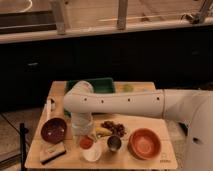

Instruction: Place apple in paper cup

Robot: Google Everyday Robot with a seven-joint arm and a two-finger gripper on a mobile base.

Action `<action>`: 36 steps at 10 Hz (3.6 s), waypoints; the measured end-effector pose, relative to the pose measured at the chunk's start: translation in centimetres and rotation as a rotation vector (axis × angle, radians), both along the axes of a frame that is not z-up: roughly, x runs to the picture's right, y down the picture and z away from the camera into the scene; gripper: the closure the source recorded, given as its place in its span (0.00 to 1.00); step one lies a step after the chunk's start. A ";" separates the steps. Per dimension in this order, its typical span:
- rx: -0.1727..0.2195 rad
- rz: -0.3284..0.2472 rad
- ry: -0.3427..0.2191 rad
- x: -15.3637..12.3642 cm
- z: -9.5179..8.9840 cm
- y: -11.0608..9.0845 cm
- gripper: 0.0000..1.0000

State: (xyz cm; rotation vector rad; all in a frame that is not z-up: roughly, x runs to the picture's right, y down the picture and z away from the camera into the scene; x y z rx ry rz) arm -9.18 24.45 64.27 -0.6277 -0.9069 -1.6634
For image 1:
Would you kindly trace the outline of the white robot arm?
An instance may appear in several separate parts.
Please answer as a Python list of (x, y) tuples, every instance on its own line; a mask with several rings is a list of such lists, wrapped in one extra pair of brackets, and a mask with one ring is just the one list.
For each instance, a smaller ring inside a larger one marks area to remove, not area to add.
[(172, 120), (188, 126), (182, 171), (213, 171), (213, 91), (158, 89), (96, 94), (86, 81), (77, 82), (64, 96), (64, 108), (84, 116), (117, 113)]

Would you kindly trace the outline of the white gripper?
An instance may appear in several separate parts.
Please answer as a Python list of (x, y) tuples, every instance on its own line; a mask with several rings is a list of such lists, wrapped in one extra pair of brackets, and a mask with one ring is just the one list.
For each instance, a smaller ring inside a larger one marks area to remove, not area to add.
[(91, 113), (72, 113), (71, 129), (75, 136), (89, 135), (93, 131), (93, 117)]

